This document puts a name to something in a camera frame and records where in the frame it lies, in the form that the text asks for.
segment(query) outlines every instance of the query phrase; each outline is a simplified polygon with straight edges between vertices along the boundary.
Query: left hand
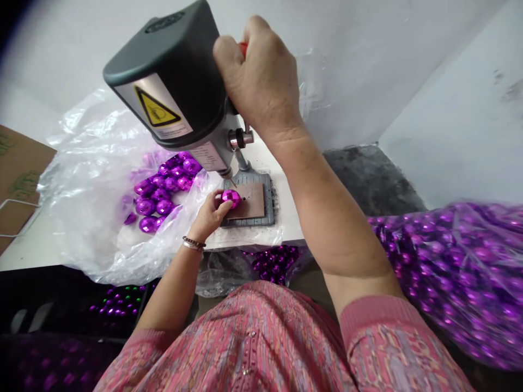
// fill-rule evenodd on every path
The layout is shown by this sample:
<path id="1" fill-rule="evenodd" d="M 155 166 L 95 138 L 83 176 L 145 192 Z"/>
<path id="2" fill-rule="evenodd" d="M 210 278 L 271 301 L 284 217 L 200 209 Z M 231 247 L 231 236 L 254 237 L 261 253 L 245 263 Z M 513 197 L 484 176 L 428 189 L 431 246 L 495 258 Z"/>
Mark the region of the left hand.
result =
<path id="1" fill-rule="evenodd" d="M 233 205 L 232 201 L 222 203 L 216 196 L 221 195 L 223 189 L 217 189 L 207 196 L 203 206 L 198 211 L 187 238 L 204 243 L 207 238 L 220 227 L 223 217 Z"/>

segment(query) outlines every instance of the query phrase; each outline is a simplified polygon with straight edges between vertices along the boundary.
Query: drill press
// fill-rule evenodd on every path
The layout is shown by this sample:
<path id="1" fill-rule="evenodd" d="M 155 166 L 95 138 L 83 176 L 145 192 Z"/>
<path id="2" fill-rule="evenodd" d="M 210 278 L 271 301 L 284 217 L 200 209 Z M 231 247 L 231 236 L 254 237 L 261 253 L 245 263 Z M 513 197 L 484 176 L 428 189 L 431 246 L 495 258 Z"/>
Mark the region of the drill press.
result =
<path id="1" fill-rule="evenodd" d="M 272 225 L 271 179 L 254 171 L 241 152 L 254 137 L 247 124 L 240 127 L 212 56 L 218 37 L 209 4 L 198 0 L 147 22 L 105 66 L 104 80 L 155 142 L 166 150 L 190 151 L 205 170 L 224 178 L 224 189 L 231 181 L 247 188 L 263 185 L 263 195 L 253 200 L 261 198 L 264 215 L 225 219 L 224 226 Z M 233 156 L 239 166 L 234 176 Z"/>

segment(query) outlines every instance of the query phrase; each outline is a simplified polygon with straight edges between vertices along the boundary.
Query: gray floor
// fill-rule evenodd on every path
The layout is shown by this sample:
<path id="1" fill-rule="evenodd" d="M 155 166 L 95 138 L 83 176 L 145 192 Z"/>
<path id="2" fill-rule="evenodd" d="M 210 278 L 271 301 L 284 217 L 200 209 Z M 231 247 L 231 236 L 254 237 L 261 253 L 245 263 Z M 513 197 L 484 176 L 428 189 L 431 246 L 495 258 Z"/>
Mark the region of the gray floor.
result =
<path id="1" fill-rule="evenodd" d="M 426 209 L 401 171 L 377 145 L 330 150 L 324 156 L 367 216 Z"/>

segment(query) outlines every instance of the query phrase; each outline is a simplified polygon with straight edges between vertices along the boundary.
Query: wrist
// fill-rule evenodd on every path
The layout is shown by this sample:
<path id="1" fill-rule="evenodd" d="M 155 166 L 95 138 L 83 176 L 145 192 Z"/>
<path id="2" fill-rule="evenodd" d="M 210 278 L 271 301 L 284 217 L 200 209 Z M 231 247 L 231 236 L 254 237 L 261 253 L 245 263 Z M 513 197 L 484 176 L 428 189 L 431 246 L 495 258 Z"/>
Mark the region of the wrist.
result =
<path id="1" fill-rule="evenodd" d="M 193 230 L 192 228 L 189 229 L 189 232 L 187 233 L 187 238 L 200 243 L 205 243 L 208 237 L 209 236 L 205 235 L 204 233 Z"/>
<path id="2" fill-rule="evenodd" d="M 263 132 L 262 139 L 271 150 L 286 150 L 292 148 L 299 140 L 311 138 L 305 125 L 295 127 L 272 127 Z"/>

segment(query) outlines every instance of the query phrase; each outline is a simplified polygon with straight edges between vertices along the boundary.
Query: beaded bracelet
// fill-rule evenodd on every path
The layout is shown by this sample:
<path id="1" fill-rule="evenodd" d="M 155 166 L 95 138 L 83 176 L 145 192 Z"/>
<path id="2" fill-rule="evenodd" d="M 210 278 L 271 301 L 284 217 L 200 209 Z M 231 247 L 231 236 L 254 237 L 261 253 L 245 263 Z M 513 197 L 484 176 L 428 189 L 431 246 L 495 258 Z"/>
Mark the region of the beaded bracelet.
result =
<path id="1" fill-rule="evenodd" d="M 194 246 L 196 246 L 196 247 L 198 247 L 198 248 L 200 248 L 202 250 L 203 250 L 203 248 L 205 248 L 207 246 L 207 244 L 205 244 L 205 243 L 201 243 L 201 242 L 197 242 L 195 240 L 191 240 L 190 238 L 187 238 L 186 236 L 183 236 L 182 238 L 183 238 L 183 240 L 185 242 L 187 242 L 187 243 L 189 243 L 191 245 L 194 245 Z"/>

